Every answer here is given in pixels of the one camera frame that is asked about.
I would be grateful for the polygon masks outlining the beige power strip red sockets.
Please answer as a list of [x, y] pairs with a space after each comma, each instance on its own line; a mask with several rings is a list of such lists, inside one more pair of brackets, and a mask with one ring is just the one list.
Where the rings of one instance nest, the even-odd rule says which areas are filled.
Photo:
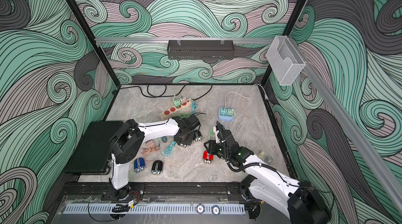
[[169, 118], [179, 116], [181, 118], [190, 117], [194, 113], [194, 101], [189, 99], [190, 102], [182, 104], [180, 108], [176, 108], [174, 105], [160, 113], [162, 120], [168, 120]]

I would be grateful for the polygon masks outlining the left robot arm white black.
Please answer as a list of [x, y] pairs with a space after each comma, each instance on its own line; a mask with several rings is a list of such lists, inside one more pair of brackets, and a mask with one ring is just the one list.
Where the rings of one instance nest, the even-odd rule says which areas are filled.
[[130, 119], [110, 138], [112, 177], [110, 182], [116, 192], [126, 189], [129, 183], [129, 163], [141, 145], [149, 140], [172, 136], [174, 141], [192, 142], [201, 127], [195, 115], [188, 118], [174, 116], [168, 120], [154, 123], [137, 123]]

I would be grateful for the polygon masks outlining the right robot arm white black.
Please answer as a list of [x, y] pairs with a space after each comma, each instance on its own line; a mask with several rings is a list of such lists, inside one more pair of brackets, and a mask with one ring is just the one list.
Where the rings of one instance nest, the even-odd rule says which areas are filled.
[[253, 151], [240, 146], [220, 122], [213, 131], [215, 139], [204, 146], [209, 154], [223, 159], [232, 172], [248, 175], [244, 184], [246, 200], [269, 204], [292, 224], [326, 224], [330, 220], [331, 211], [321, 190], [308, 181], [300, 182], [278, 172]]

